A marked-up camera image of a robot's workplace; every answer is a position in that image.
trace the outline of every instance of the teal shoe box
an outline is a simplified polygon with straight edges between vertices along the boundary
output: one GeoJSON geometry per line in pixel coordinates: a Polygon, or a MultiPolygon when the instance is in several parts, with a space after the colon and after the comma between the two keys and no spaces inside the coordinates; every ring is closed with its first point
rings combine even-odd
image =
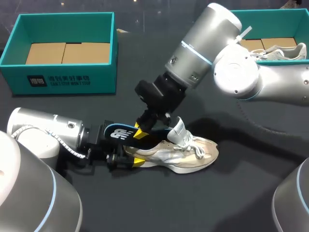
{"type": "Polygon", "coordinates": [[[114,13],[21,14],[0,59],[15,95],[115,93],[114,13]],[[107,63],[26,64],[35,43],[110,43],[107,63]]]}
{"type": "MultiPolygon", "coordinates": [[[[309,56],[309,13],[307,9],[236,10],[232,12],[241,21],[242,30],[248,26],[252,27],[244,39],[293,37],[297,44],[306,44],[307,57],[309,56]]],[[[309,64],[309,59],[271,60],[258,63],[261,65],[309,64]]]]}

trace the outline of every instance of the shoelace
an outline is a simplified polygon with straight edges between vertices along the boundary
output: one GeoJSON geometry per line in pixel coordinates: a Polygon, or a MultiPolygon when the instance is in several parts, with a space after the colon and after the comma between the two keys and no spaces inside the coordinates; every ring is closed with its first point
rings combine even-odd
{"type": "Polygon", "coordinates": [[[194,149],[196,157],[198,159],[202,159],[205,155],[205,151],[200,146],[194,144],[194,141],[197,139],[201,139],[199,137],[194,137],[191,132],[187,131],[186,139],[184,140],[184,145],[177,145],[174,147],[175,150],[182,150],[182,151],[190,151],[194,149]]]}

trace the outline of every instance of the shoe sole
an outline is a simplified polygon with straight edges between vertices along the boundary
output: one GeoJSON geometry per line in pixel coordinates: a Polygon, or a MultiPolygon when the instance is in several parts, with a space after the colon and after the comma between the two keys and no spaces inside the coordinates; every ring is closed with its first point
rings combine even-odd
{"type": "Polygon", "coordinates": [[[177,174],[187,174],[187,173],[193,173],[193,172],[197,172],[203,168],[208,167],[209,165],[211,165],[213,162],[215,162],[215,160],[213,160],[212,162],[204,165],[204,166],[200,166],[200,167],[196,167],[196,168],[180,168],[180,167],[176,167],[174,165],[170,165],[170,164],[159,164],[159,163],[153,163],[153,162],[149,162],[146,161],[142,166],[140,166],[140,168],[151,168],[151,167],[155,167],[155,166],[164,166],[167,167],[169,169],[171,169],[173,172],[177,173],[177,174]]]}

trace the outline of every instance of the white sneaker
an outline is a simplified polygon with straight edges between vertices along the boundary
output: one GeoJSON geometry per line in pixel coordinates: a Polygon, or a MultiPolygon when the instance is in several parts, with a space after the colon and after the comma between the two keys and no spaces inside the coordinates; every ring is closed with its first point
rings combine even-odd
{"type": "Polygon", "coordinates": [[[267,50],[254,50],[251,52],[251,56],[256,61],[306,59],[307,48],[304,43],[299,43],[296,47],[279,47],[275,45],[267,50]]]}
{"type": "Polygon", "coordinates": [[[144,159],[141,167],[165,166],[172,171],[185,174],[201,170],[218,157],[217,144],[211,140],[195,137],[186,130],[178,117],[177,125],[168,133],[168,140],[162,141],[151,150],[140,150],[125,146],[128,155],[144,159]]]}
{"type": "Polygon", "coordinates": [[[295,0],[288,0],[286,4],[284,4],[280,9],[296,9],[299,5],[295,0]]]}

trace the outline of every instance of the robotic arm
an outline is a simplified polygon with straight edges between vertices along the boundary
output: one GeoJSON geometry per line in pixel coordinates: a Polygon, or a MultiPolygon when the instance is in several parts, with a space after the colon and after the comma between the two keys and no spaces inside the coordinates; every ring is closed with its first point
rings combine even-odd
{"type": "Polygon", "coordinates": [[[186,89],[198,86],[209,71],[224,94],[239,100],[309,104],[309,67],[257,64],[238,44],[241,28],[239,19],[223,6],[207,6],[166,63],[166,72],[153,83],[142,80],[136,86],[147,104],[137,119],[142,131],[149,131],[157,120],[168,126],[169,114],[185,98],[186,89]]]}

